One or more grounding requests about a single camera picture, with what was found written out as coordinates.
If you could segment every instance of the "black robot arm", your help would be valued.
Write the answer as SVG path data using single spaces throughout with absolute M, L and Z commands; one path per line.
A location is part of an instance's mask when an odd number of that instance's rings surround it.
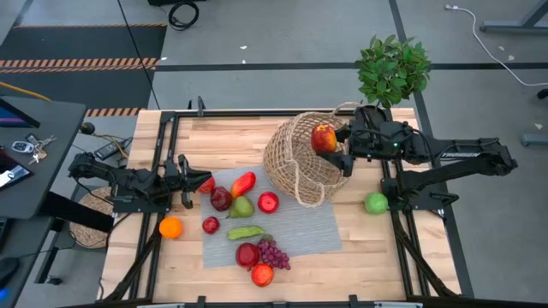
M 68 167 L 68 176 L 76 180 L 99 178 L 108 181 L 112 187 L 109 199 L 114 203 L 115 211 L 162 212 L 170 207 L 170 195 L 179 191 L 182 192 L 182 204 L 191 209 L 193 205 L 188 193 L 206 182 L 211 172 L 189 168 L 184 155 L 179 156 L 179 167 L 181 172 L 174 163 L 166 164 L 165 174 L 160 176 L 158 166 L 152 170 L 117 169 L 97 162 L 92 153 L 81 153 Z
M 393 193 L 404 197 L 428 185 L 466 175 L 507 175 L 517 167 L 508 148 L 493 139 L 441 140 L 425 136 L 406 122 L 387 121 L 381 110 L 356 109 L 355 118 L 336 130 L 337 141 L 348 141 L 348 153 L 319 153 L 351 176 L 354 160 L 403 160 L 411 164 L 432 163 L 424 172 L 402 171 L 396 176 Z M 438 166 L 439 161 L 458 161 Z

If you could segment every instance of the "grapes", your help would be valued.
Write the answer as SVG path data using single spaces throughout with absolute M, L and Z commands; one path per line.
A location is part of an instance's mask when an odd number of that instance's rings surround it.
M 276 241 L 270 235 L 265 235 L 257 247 L 265 264 L 281 270 L 291 270 L 288 254 L 277 248 Z

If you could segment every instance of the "pear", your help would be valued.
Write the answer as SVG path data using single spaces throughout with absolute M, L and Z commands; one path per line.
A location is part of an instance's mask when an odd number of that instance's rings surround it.
M 251 201 L 245 196 L 240 196 L 236 198 L 232 206 L 230 206 L 229 216 L 227 218 L 251 217 L 254 212 L 255 207 Z

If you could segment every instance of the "hazard tape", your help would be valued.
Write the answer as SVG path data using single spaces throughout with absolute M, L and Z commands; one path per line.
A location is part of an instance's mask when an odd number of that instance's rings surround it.
M 86 111 L 86 116 L 96 117 L 96 116 L 137 116 L 141 110 L 146 110 L 146 108 L 102 108 L 102 109 L 88 109 Z
M 71 27 L 125 27 L 126 24 L 109 24 L 109 25 L 22 25 L 15 26 L 14 29 L 18 28 L 71 28 Z M 164 23 L 145 23 L 145 24 L 129 24 L 130 27 L 167 27 Z
M 0 73 L 61 73 L 124 69 L 156 69 L 159 60 L 144 58 L 0 60 Z

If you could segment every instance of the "gray mat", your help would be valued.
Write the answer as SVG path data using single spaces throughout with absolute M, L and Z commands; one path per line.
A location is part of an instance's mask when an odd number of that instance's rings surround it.
M 202 221 L 209 216 L 215 216 L 221 223 L 215 234 L 203 233 L 204 268 L 235 265 L 235 251 L 241 243 L 257 244 L 260 236 L 228 240 L 227 232 L 237 227 L 262 227 L 266 233 L 274 236 L 277 246 L 292 257 L 341 249 L 341 238 L 331 201 L 325 201 L 313 209 L 305 208 L 294 198 L 274 188 L 263 166 L 222 170 L 213 173 L 213 177 L 217 186 L 223 186 L 230 191 L 234 180 L 248 171 L 253 171 L 257 176 L 255 186 L 246 193 L 246 197 L 255 205 L 253 216 L 225 219 L 229 214 L 227 210 L 215 210 L 211 206 L 209 194 L 201 197 Z M 264 192 L 274 192 L 280 198 L 280 207 L 276 213 L 265 214 L 257 208 L 259 196 Z

